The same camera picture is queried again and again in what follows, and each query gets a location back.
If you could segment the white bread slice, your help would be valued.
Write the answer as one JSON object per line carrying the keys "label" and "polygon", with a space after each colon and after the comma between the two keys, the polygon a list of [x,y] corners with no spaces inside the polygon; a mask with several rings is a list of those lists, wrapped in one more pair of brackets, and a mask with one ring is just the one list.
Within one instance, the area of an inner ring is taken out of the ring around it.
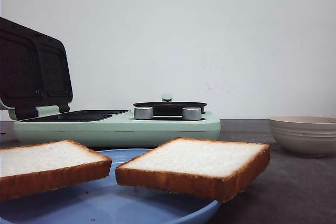
{"label": "white bread slice", "polygon": [[102,179],[111,164],[111,158],[71,140],[5,148],[1,200]]}
{"label": "white bread slice", "polygon": [[227,202],[270,162],[263,143],[174,138],[119,165],[119,185],[145,187]]}

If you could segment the breakfast maker hinged lid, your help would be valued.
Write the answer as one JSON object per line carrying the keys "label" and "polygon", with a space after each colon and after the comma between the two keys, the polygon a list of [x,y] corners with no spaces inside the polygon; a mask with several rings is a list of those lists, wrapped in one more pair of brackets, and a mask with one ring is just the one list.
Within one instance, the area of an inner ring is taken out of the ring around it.
{"label": "breakfast maker hinged lid", "polygon": [[25,120],[38,117],[38,107],[68,112],[72,98],[63,43],[1,18],[1,109]]}

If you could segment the mint green breakfast maker base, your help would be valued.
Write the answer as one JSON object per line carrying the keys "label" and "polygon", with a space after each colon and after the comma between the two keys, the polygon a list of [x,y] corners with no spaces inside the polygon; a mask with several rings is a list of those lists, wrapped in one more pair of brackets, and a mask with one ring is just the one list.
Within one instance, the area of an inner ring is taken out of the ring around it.
{"label": "mint green breakfast maker base", "polygon": [[216,140],[220,122],[210,111],[199,120],[185,120],[182,112],[140,120],[132,110],[80,110],[15,121],[13,128],[25,145],[73,140],[90,147],[155,147],[176,137]]}

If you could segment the black round frying pan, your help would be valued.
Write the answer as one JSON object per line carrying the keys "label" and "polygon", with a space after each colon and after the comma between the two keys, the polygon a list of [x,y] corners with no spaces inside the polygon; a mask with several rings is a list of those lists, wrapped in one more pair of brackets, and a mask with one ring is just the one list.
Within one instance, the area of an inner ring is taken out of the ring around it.
{"label": "black round frying pan", "polygon": [[161,95],[161,101],[157,102],[137,102],[134,107],[151,107],[154,116],[182,116],[183,108],[200,108],[204,114],[204,108],[207,106],[205,102],[190,102],[190,101],[173,101],[170,93]]}

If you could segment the left silver control knob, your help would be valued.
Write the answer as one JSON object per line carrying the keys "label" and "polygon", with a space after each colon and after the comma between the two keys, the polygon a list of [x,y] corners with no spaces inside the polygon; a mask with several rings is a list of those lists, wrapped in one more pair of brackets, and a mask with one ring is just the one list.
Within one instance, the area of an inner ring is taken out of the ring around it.
{"label": "left silver control knob", "polygon": [[136,120],[153,119],[153,108],[151,106],[140,106],[134,108],[134,118]]}

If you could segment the silver control knob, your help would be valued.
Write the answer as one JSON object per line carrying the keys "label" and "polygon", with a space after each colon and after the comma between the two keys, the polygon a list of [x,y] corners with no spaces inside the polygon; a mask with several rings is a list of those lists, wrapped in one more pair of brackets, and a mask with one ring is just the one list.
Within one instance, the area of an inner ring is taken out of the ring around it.
{"label": "silver control knob", "polygon": [[187,121],[201,120],[202,109],[197,107],[185,107],[182,109],[182,119]]}
{"label": "silver control knob", "polygon": [[140,106],[134,108],[134,118],[136,120],[153,119],[153,108],[151,106]]}

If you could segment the right silver control knob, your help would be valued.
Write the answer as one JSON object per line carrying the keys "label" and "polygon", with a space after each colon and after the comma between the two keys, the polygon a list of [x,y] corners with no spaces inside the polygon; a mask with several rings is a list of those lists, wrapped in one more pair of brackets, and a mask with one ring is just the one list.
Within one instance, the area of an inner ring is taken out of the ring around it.
{"label": "right silver control knob", "polygon": [[201,120],[202,109],[197,107],[185,107],[182,109],[182,119],[187,121]]}

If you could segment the blue round plate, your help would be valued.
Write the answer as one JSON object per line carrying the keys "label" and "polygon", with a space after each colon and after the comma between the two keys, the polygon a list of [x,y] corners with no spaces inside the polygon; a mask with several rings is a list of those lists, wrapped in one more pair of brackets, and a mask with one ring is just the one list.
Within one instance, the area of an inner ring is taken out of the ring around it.
{"label": "blue round plate", "polygon": [[206,223],[221,204],[163,191],[120,186],[115,168],[144,149],[101,151],[108,177],[1,202],[1,223]]}

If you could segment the beige ribbed bowl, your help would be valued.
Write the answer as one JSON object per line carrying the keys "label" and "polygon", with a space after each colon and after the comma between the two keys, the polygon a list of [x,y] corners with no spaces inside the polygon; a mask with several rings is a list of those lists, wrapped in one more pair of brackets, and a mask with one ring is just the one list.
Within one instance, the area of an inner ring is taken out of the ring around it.
{"label": "beige ribbed bowl", "polygon": [[335,152],[335,118],[321,116],[271,116],[270,131],[285,150],[304,156]]}

